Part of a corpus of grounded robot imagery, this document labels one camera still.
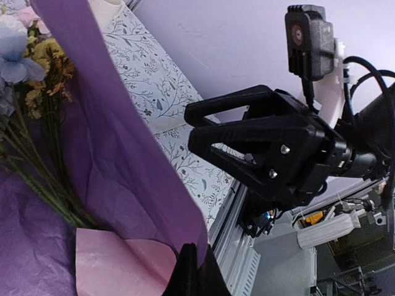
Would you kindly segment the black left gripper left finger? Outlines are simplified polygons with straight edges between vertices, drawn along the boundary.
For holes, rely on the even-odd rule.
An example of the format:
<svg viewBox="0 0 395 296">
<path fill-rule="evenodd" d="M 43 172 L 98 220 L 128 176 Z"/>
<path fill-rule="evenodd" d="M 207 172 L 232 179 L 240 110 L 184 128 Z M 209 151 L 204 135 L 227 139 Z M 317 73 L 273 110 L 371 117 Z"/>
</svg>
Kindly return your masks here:
<svg viewBox="0 0 395 296">
<path fill-rule="evenodd" d="M 192 296 L 198 294 L 197 249 L 194 244 L 184 244 L 178 256 L 163 296 Z"/>
</svg>

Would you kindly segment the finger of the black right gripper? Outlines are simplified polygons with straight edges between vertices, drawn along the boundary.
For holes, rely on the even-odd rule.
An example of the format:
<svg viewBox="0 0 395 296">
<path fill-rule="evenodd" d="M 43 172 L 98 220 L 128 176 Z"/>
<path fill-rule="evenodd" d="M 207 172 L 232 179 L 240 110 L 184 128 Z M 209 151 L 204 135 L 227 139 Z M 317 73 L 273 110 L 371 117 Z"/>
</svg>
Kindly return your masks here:
<svg viewBox="0 0 395 296">
<path fill-rule="evenodd" d="M 250 106 L 269 98 L 273 93 L 268 86 L 257 85 L 224 96 L 193 102 L 186 106 L 184 119 L 191 126 L 213 126 L 216 123 L 208 119 L 208 115 Z"/>
<path fill-rule="evenodd" d="M 255 118 L 214 123 L 188 120 L 188 149 L 259 197 L 308 197 L 301 169 L 309 152 L 304 118 Z"/>
</svg>

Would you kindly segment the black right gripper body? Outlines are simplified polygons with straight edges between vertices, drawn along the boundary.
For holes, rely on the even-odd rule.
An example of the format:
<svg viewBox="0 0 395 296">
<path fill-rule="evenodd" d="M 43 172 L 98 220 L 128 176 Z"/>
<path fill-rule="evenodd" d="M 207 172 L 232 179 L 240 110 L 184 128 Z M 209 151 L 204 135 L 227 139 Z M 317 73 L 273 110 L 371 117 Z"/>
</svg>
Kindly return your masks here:
<svg viewBox="0 0 395 296">
<path fill-rule="evenodd" d="M 263 188 L 256 191 L 260 207 L 308 205 L 319 194 L 343 155 L 346 141 L 292 95 L 261 89 L 256 103 L 261 120 L 256 165 Z"/>
</svg>

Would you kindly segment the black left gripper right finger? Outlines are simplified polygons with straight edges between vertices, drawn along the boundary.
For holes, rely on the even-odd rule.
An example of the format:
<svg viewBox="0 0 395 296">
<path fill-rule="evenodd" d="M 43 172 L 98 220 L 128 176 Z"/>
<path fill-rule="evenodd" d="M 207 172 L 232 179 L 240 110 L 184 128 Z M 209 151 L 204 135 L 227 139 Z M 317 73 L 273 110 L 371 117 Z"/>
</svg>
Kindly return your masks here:
<svg viewBox="0 0 395 296">
<path fill-rule="evenodd" d="M 231 296 L 211 246 L 208 246 L 205 259 L 197 271 L 197 295 Z"/>
</svg>

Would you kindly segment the purple pink wrapping paper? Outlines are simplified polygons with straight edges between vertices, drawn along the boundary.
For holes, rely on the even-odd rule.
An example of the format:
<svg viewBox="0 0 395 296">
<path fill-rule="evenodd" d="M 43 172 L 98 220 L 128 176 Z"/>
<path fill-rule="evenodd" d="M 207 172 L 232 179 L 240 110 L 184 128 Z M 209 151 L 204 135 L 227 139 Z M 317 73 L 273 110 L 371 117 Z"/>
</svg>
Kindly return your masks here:
<svg viewBox="0 0 395 296">
<path fill-rule="evenodd" d="M 162 295 L 181 248 L 209 245 L 199 207 L 135 109 L 88 1 L 32 1 L 77 70 L 66 165 L 98 229 L 76 229 L 1 173 L 2 295 Z"/>
</svg>

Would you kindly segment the cream printed ribbon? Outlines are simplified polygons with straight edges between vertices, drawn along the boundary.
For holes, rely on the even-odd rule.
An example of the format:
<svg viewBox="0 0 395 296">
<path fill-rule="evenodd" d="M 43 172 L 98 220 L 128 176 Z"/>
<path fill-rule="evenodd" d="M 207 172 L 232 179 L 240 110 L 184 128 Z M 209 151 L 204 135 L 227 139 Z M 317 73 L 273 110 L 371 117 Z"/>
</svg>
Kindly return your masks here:
<svg viewBox="0 0 395 296">
<path fill-rule="evenodd" d="M 181 114 L 176 117 L 164 117 L 164 118 L 142 118 L 141 122 L 143 122 L 146 126 L 147 129 L 152 133 L 152 134 L 158 134 L 158 133 L 164 133 L 166 131 L 170 131 L 172 129 L 181 127 L 183 125 L 186 125 L 187 122 L 185 121 L 184 115 Z"/>
</svg>

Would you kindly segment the white rose flower stem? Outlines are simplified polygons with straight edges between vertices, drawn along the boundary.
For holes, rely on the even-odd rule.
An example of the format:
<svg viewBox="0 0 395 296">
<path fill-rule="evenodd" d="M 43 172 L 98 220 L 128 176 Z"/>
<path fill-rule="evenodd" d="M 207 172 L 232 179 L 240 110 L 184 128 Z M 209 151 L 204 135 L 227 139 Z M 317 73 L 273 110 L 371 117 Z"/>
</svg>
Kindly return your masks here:
<svg viewBox="0 0 395 296">
<path fill-rule="evenodd" d="M 1 95 L 1 170 L 22 181 L 74 228 L 100 227 L 86 209 L 65 166 L 59 115 L 26 114 L 17 94 Z"/>
</svg>

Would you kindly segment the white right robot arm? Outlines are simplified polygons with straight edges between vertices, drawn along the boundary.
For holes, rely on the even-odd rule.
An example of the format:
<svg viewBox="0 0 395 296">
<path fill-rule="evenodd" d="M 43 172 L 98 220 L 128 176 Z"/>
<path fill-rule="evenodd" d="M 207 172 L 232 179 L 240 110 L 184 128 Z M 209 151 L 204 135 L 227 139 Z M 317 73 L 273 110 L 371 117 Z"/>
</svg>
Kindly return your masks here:
<svg viewBox="0 0 395 296">
<path fill-rule="evenodd" d="M 258 85 L 188 104 L 188 149 L 252 193 L 261 211 L 308 205 L 330 176 L 380 179 L 394 163 L 394 118 L 384 96 L 330 127 L 280 89 Z"/>
</svg>

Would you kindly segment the floral patterned tablecloth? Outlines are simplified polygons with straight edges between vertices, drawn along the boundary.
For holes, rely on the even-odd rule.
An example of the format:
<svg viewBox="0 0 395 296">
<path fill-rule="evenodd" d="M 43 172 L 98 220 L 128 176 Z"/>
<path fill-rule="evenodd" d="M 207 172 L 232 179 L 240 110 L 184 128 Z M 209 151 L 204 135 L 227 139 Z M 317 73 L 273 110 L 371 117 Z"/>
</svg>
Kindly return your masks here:
<svg viewBox="0 0 395 296">
<path fill-rule="evenodd" d="M 127 5 L 102 33 L 114 65 L 142 118 L 184 115 L 187 104 L 202 99 Z M 154 134 L 154 137 L 210 228 L 233 178 L 188 150 L 191 129 L 186 124 Z"/>
</svg>

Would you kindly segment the cream ceramic mug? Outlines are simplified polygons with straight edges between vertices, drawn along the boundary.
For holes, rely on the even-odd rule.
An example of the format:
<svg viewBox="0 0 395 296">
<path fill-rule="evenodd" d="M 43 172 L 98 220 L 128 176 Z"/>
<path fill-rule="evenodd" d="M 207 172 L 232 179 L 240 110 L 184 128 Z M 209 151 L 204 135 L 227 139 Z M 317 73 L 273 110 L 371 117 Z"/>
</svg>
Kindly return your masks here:
<svg viewBox="0 0 395 296">
<path fill-rule="evenodd" d="M 123 0 L 88 0 L 100 31 L 104 31 L 126 7 Z"/>
</svg>

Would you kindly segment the yellow small flower sprig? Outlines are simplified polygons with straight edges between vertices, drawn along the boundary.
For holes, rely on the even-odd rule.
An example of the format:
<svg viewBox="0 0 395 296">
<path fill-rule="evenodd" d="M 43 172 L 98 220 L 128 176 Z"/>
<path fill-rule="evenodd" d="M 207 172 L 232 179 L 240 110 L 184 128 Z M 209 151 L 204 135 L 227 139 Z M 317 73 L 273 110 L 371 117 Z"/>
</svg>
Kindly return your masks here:
<svg viewBox="0 0 395 296">
<path fill-rule="evenodd" d="M 75 67 L 54 38 L 38 41 L 30 37 L 24 56 L 31 58 L 45 71 L 43 79 L 28 80 L 30 90 L 25 97 L 25 105 L 30 118 L 41 118 L 45 103 L 57 110 L 63 100 L 73 102 L 67 85 L 74 76 Z"/>
</svg>

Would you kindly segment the pink rose flower stem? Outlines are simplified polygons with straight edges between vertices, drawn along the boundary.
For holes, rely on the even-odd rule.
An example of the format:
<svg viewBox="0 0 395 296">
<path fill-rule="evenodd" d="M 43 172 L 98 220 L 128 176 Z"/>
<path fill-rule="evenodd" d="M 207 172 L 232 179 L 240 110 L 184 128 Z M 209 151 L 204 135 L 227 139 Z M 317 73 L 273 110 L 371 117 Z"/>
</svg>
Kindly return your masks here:
<svg viewBox="0 0 395 296">
<path fill-rule="evenodd" d="M 42 35 L 47 37 L 52 36 L 46 24 L 43 22 L 41 17 L 36 14 L 31 6 L 18 10 L 16 15 L 18 20 L 21 21 L 27 28 L 35 26 Z"/>
</svg>

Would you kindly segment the blue poppy flower stem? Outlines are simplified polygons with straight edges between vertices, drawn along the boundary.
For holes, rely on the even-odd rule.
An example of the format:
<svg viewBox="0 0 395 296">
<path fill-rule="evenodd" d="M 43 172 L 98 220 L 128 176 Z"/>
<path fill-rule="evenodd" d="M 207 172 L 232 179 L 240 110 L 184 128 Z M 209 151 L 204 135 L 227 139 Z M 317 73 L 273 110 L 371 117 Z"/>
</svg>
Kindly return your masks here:
<svg viewBox="0 0 395 296">
<path fill-rule="evenodd" d="M 11 116 L 14 111 L 12 86 L 27 80 L 42 81 L 44 68 L 24 57 L 28 46 L 28 30 L 13 15 L 1 15 L 1 115 Z"/>
</svg>

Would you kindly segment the aluminium front rail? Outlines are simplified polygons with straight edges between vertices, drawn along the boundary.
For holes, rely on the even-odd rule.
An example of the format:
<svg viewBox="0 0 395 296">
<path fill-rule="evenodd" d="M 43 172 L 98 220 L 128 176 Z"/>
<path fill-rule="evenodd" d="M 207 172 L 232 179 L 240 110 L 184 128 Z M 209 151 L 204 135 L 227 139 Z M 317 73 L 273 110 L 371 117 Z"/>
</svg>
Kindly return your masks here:
<svg viewBox="0 0 395 296">
<path fill-rule="evenodd" d="M 247 189 L 237 181 L 210 227 L 209 240 L 232 295 L 310 295 L 317 284 L 317 251 L 301 249 L 285 214 L 268 236 L 248 236 L 238 225 Z"/>
</svg>

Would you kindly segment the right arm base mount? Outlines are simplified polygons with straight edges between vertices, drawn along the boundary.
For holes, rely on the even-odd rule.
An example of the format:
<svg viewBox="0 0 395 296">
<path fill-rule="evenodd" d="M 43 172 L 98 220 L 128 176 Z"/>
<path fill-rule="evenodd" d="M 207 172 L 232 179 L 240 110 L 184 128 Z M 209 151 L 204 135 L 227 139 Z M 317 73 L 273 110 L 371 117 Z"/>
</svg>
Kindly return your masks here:
<svg viewBox="0 0 395 296">
<path fill-rule="evenodd" d="M 274 201 L 265 200 L 248 189 L 239 213 L 238 224 L 251 238 L 259 237 L 261 234 L 267 236 L 285 212 L 285 209 Z"/>
</svg>

